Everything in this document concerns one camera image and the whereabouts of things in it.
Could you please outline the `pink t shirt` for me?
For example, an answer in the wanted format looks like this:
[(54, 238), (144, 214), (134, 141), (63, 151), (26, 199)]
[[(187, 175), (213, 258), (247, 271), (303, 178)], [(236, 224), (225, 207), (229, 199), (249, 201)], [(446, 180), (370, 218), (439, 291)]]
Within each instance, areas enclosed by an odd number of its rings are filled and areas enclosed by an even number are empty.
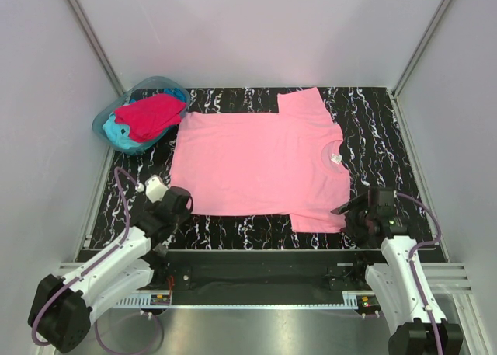
[(316, 88), (280, 94), (276, 113), (190, 113), (179, 125), (172, 186), (209, 216), (286, 214), (300, 233), (337, 233), (350, 198), (341, 127)]

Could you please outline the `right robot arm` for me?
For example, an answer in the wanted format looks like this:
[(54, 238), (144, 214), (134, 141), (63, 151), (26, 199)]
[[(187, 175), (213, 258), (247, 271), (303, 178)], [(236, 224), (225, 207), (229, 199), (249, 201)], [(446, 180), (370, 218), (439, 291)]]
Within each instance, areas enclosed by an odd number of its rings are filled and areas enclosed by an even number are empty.
[(393, 189), (372, 187), (332, 210), (344, 216), (343, 230), (356, 244), (378, 248), (385, 259), (357, 266), (353, 283), (374, 292), (391, 333), (390, 354), (458, 354), (463, 330), (440, 308), (419, 260), (419, 250), (440, 238), (417, 242), (408, 219), (396, 207), (396, 200), (406, 197)]

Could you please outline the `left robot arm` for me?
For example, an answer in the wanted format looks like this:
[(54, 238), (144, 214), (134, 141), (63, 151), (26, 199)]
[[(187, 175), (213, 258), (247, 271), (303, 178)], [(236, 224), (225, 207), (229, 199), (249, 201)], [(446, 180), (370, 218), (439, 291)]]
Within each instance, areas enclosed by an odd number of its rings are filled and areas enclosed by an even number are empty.
[(38, 284), (28, 315), (31, 339), (69, 353), (109, 309), (134, 291), (168, 279), (165, 240), (192, 214), (189, 191), (172, 186), (105, 249), (62, 277)]

